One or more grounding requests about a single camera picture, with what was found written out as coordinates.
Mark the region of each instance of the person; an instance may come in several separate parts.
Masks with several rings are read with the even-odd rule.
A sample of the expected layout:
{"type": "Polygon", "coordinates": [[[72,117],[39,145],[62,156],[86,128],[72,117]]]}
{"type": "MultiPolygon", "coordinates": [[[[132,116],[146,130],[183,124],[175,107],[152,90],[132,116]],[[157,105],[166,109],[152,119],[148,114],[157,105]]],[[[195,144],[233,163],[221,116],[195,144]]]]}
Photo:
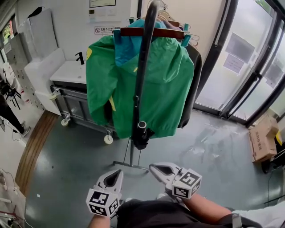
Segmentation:
{"type": "Polygon", "coordinates": [[[31,130],[31,127],[25,127],[25,121],[23,123],[19,122],[2,94],[0,94],[0,116],[7,119],[22,137],[25,137],[31,130]]]}
{"type": "MultiPolygon", "coordinates": [[[[232,228],[232,212],[198,194],[183,199],[187,208],[164,196],[153,201],[132,199],[118,211],[117,228],[232,228]]],[[[262,228],[241,217],[243,227],[262,228]]],[[[95,215],[89,228],[109,228],[110,218],[95,215]]]]}
{"type": "Polygon", "coordinates": [[[250,211],[233,211],[252,221],[258,222],[263,228],[285,228],[285,201],[271,207],[250,211]]]}

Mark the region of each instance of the gray floor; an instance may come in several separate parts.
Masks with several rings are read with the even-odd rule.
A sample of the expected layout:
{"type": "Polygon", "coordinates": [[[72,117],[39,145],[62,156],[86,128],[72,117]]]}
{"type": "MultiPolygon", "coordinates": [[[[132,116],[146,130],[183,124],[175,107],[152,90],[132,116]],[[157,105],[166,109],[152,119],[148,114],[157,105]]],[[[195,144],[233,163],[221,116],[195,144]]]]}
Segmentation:
{"type": "MultiPolygon", "coordinates": [[[[270,175],[251,162],[247,132],[243,126],[193,111],[189,124],[174,137],[150,141],[140,165],[174,162],[203,176],[199,194],[208,199],[235,209],[263,207],[270,175]]],[[[112,161],[123,160],[127,139],[106,145],[103,137],[82,126],[62,127],[58,120],[38,158],[27,197],[25,218],[33,227],[87,227],[92,217],[85,204],[88,189],[112,169],[124,171],[124,199],[152,200],[163,192],[150,173],[112,166],[112,161]]],[[[278,197],[282,186],[279,170],[270,180],[269,198],[278,197]]]]}

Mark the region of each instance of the black pants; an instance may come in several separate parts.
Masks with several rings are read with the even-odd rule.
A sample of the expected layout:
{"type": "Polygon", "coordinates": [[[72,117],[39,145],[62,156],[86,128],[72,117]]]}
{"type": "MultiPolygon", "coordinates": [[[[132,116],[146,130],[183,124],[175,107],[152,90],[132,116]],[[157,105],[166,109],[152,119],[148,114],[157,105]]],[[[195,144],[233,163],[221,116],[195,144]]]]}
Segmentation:
{"type": "Polygon", "coordinates": [[[24,128],[9,106],[0,106],[0,116],[7,119],[21,134],[24,133],[24,128]]]}

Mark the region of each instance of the cardboard box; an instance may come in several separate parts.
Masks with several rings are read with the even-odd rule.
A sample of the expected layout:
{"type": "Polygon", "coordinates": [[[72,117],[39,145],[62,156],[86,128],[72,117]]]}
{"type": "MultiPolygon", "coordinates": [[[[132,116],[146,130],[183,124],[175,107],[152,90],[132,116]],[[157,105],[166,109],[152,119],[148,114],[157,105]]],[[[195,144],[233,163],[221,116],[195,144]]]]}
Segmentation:
{"type": "Polygon", "coordinates": [[[252,162],[263,162],[277,154],[274,138],[278,133],[276,119],[266,116],[249,132],[252,162]]]}

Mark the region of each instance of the glass door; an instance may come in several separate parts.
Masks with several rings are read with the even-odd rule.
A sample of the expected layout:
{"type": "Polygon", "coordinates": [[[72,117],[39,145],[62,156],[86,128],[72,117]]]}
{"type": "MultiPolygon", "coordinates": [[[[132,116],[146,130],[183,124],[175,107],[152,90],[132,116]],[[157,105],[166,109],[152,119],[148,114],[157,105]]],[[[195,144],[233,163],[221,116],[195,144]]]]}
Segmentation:
{"type": "MultiPolygon", "coordinates": [[[[250,117],[259,109],[260,106],[270,97],[273,91],[276,90],[285,75],[285,36],[284,22],[281,22],[281,27],[278,31],[277,41],[270,53],[270,56],[260,72],[260,79],[254,85],[254,90],[250,95],[245,95],[245,98],[230,111],[230,116],[235,116],[243,119],[250,117]]],[[[281,116],[285,111],[285,91],[271,105],[271,113],[276,116],[281,116]]]]}
{"type": "Polygon", "coordinates": [[[276,20],[274,10],[266,2],[264,6],[258,2],[238,1],[220,55],[196,100],[198,105],[223,111],[255,70],[276,20]]]}

